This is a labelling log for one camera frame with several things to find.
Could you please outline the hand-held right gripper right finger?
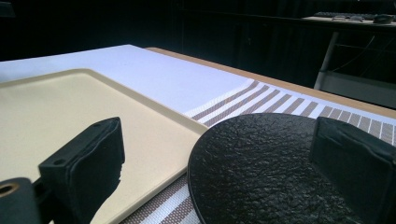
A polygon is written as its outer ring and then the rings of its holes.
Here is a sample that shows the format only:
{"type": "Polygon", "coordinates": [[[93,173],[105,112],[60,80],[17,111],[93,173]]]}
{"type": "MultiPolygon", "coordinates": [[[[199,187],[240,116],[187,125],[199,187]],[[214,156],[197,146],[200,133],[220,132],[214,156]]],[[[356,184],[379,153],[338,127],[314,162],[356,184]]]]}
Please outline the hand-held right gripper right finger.
{"type": "Polygon", "coordinates": [[[317,118],[309,161],[366,224],[396,224],[396,147],[336,119],[317,118]]]}

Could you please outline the white table covering sheet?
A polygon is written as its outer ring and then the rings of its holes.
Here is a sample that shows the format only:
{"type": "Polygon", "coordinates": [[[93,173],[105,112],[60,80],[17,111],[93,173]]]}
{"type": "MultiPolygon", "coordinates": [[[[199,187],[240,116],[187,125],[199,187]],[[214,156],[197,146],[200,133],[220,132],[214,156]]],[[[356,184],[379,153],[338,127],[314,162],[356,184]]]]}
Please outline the white table covering sheet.
{"type": "Polygon", "coordinates": [[[249,84],[246,77],[132,45],[0,62],[0,83],[79,68],[181,113],[249,84]]]}

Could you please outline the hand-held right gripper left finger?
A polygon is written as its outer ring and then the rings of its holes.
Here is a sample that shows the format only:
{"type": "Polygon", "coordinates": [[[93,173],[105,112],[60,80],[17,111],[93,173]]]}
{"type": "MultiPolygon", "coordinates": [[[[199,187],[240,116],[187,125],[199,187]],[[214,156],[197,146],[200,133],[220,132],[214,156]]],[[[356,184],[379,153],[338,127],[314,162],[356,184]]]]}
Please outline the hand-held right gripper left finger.
{"type": "Polygon", "coordinates": [[[90,224],[120,183],[125,162],[121,121],[98,121],[38,165],[44,222],[90,224]]]}

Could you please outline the black textured round plate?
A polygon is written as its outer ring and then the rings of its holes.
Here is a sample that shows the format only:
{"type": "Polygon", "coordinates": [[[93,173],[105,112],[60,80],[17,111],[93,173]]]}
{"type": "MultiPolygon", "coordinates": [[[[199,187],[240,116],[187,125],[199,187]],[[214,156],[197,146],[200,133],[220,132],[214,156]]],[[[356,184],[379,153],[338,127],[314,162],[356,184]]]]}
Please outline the black textured round plate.
{"type": "Polygon", "coordinates": [[[197,141],[188,185],[202,224],[363,224],[310,164],[315,122],[287,114],[226,119],[197,141]]]}

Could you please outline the beige rectangular tray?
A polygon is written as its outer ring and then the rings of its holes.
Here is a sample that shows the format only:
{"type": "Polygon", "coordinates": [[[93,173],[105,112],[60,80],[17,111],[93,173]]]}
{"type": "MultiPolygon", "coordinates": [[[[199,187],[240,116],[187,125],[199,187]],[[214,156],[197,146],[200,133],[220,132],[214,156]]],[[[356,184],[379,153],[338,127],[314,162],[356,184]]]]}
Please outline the beige rectangular tray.
{"type": "Polygon", "coordinates": [[[120,184],[92,224],[119,224],[186,171],[206,127],[88,69],[0,83],[0,181],[38,165],[97,121],[121,120],[120,184]]]}

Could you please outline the dark desk with keyboard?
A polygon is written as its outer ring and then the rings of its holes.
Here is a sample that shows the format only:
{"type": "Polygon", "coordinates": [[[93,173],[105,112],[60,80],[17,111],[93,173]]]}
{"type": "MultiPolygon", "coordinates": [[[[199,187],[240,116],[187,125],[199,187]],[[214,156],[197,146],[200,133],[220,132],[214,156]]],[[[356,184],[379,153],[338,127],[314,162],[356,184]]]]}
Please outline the dark desk with keyboard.
{"type": "Polygon", "coordinates": [[[305,19],[312,21],[331,21],[365,25],[383,25],[396,28],[396,15],[389,14],[317,12],[313,16],[305,17],[305,19]]]}

